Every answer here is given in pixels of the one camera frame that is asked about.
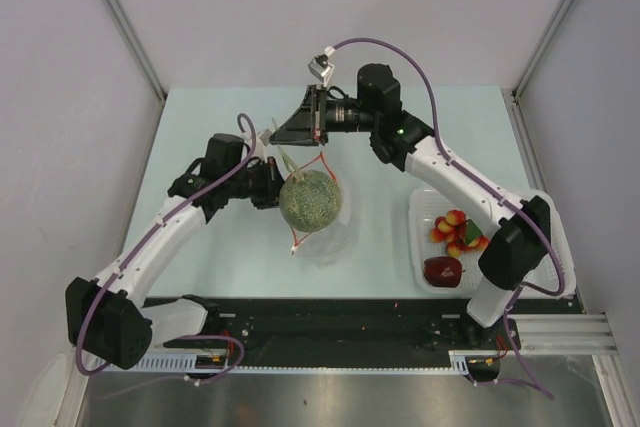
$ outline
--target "white tray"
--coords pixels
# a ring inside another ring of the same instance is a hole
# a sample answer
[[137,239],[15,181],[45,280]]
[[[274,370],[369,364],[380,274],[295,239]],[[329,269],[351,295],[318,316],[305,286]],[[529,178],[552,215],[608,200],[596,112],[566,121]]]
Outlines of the white tray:
[[[560,257],[564,270],[566,287],[563,295],[572,294],[576,288],[576,276],[573,268],[573,260],[569,251],[569,244],[562,227],[562,221],[551,198],[537,190],[518,192],[519,195],[530,199],[536,195],[542,197],[551,207],[551,245]],[[455,288],[434,287],[423,277],[423,263],[431,257],[446,256],[445,243],[434,244],[429,241],[427,235],[434,227],[436,217],[445,215],[456,207],[438,191],[430,188],[422,188],[414,191],[409,200],[409,238],[411,240],[411,261],[413,263],[416,282],[431,294],[442,294],[448,297],[470,298],[475,293],[482,272],[478,267],[478,259],[481,253],[477,251],[463,252],[458,260],[462,263],[462,279],[460,285]],[[525,280],[549,290],[558,288],[558,276],[549,256],[545,256],[538,267],[529,272]],[[526,288],[521,298],[547,297],[535,290]]]

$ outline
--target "round green melon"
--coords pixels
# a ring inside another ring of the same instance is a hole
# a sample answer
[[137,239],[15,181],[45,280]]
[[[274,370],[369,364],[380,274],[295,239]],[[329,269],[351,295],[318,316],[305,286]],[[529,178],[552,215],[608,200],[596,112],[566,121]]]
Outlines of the round green melon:
[[338,217],[342,194],[335,180],[324,172],[298,172],[301,180],[291,176],[280,190],[280,212],[287,223],[300,232],[317,232]]

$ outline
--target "white wall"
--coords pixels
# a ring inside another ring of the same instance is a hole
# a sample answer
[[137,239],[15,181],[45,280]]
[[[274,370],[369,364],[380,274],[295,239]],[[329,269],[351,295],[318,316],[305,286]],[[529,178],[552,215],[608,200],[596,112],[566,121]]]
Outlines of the white wall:
[[117,253],[160,113],[100,0],[0,0],[0,424],[69,350],[64,291]]
[[[122,0],[166,87],[292,86],[326,45],[399,44],[436,84],[513,87],[559,0]],[[389,58],[340,55],[338,81]],[[398,72],[400,78],[415,74]]]
[[591,311],[640,395],[640,0],[579,0],[524,112]]

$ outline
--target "green leaf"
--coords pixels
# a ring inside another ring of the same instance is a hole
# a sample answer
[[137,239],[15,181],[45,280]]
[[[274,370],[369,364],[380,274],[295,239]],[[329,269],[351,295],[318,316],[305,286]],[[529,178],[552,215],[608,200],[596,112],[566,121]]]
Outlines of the green leaf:
[[478,227],[473,220],[467,220],[465,229],[464,229],[464,243],[469,245],[474,240],[482,237],[482,231],[480,227]]

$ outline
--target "white tabletop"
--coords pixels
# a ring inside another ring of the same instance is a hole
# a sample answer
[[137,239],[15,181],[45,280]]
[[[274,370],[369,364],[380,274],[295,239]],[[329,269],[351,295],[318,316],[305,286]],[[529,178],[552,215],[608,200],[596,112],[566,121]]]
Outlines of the white tabletop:
[[[529,188],[500,89],[437,87],[435,93],[447,144],[500,185]],[[271,125],[272,117],[283,122],[303,94],[304,87],[172,90],[127,244],[148,226],[173,180],[204,154],[209,137],[237,133],[239,112],[248,114],[259,130]],[[403,88],[402,98],[405,109],[431,123],[423,89]],[[278,157],[274,147],[269,149]],[[304,163],[319,150],[289,147],[287,152]],[[232,200],[180,251],[151,295],[428,297],[414,280],[407,235],[409,195],[424,184],[381,164],[369,147],[368,134],[330,134],[324,152],[349,185],[353,200],[347,247],[336,259],[323,264],[292,256],[291,231],[278,209],[258,211],[248,200]]]

